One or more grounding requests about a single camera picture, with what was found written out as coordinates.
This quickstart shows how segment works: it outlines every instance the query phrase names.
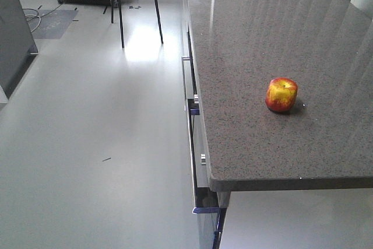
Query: gray mat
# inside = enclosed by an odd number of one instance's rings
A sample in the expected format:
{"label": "gray mat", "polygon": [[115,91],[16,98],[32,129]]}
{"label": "gray mat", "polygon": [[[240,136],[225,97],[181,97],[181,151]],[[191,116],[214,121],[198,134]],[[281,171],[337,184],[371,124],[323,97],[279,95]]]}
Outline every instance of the gray mat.
{"label": "gray mat", "polygon": [[[51,10],[38,10],[39,16],[45,15]],[[60,39],[69,27],[78,12],[76,10],[56,10],[41,18],[39,27],[33,32],[34,39]],[[29,21],[33,30],[38,19]]]}

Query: black metal leg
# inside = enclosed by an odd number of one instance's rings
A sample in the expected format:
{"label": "black metal leg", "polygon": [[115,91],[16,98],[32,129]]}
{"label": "black metal leg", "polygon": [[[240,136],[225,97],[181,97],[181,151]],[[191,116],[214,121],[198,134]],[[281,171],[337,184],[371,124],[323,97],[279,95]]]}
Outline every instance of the black metal leg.
{"label": "black metal leg", "polygon": [[162,35],[162,28],[161,28],[161,20],[159,16],[159,8],[158,8],[158,0],[154,0],[156,4],[156,11],[157,11],[157,18],[158,18],[158,27],[159,27],[159,35],[161,35],[161,42],[163,44],[163,35]]}
{"label": "black metal leg", "polygon": [[122,21],[122,1],[118,0],[119,8],[119,21],[121,23],[121,39],[122,39],[122,48],[124,48],[124,38],[123,38],[123,21]]}
{"label": "black metal leg", "polygon": [[214,232],[214,241],[212,249],[218,249],[220,246],[221,235],[223,234],[224,221],[226,219],[227,208],[220,208],[217,215],[217,229]]}
{"label": "black metal leg", "polygon": [[114,0],[111,0],[111,23],[114,23]]}

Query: countertop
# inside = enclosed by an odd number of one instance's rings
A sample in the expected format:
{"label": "countertop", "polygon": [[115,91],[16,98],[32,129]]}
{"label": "countertop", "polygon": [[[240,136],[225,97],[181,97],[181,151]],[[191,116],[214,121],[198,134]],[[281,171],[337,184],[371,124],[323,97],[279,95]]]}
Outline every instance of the countertop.
{"label": "countertop", "polygon": [[[348,0],[188,0],[209,187],[373,187],[373,24]],[[298,84],[289,114],[264,102]]]}

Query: countertop edge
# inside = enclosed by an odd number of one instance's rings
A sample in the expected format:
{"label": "countertop edge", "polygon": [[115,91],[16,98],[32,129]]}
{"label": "countertop edge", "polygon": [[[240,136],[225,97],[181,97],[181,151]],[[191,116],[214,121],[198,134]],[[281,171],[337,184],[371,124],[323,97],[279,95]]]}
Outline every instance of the countertop edge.
{"label": "countertop edge", "polygon": [[216,192],[373,188],[372,177],[305,178],[288,180],[217,180],[211,177],[209,183],[210,189]]}

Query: cable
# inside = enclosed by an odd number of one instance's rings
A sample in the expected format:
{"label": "cable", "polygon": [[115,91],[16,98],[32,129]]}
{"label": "cable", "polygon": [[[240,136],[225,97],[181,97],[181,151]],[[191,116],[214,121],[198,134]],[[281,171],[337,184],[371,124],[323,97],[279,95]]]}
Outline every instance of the cable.
{"label": "cable", "polygon": [[33,19],[39,19],[39,21],[38,21],[36,27],[34,27],[34,28],[32,29],[31,33],[34,32],[34,31],[35,31],[35,30],[40,26],[41,18],[42,18],[42,17],[45,17],[45,16],[49,15],[50,13],[53,13],[53,12],[56,11],[59,7],[61,7],[61,5],[62,5],[62,4],[58,5],[58,6],[57,6],[56,8],[54,8],[52,11],[49,11],[48,13],[46,13],[46,14],[44,14],[44,15],[41,15],[41,16],[39,16],[39,11],[36,10],[36,9],[24,8],[23,10],[31,10],[31,11],[35,11],[35,12],[36,12],[36,15],[34,15],[34,14],[25,14],[25,15],[24,15],[24,16],[26,17],[26,19],[28,19],[27,22],[29,22],[29,21],[31,21],[31,20],[33,20]]}
{"label": "cable", "polygon": [[31,21],[31,20],[33,20],[33,19],[39,19],[39,21],[38,21],[36,27],[34,27],[34,28],[31,30],[31,33],[32,33],[32,32],[34,32],[34,31],[39,27],[39,25],[40,25],[40,23],[41,23],[41,17],[39,16],[39,11],[38,11],[38,10],[35,10],[35,9],[30,9],[30,8],[26,8],[26,9],[24,9],[24,10],[32,10],[32,11],[35,11],[35,12],[36,12],[36,15],[34,15],[34,14],[24,14],[24,16],[26,17],[26,19],[28,19],[27,22],[29,22],[29,21]]}
{"label": "cable", "polygon": [[56,11],[59,7],[61,7],[62,4],[63,4],[63,3],[61,3],[60,5],[58,5],[58,6],[57,6],[56,8],[54,8],[52,11],[49,11],[48,13],[46,13],[46,14],[40,16],[40,17],[45,17],[45,16],[49,15],[50,13],[53,13],[53,12]]}

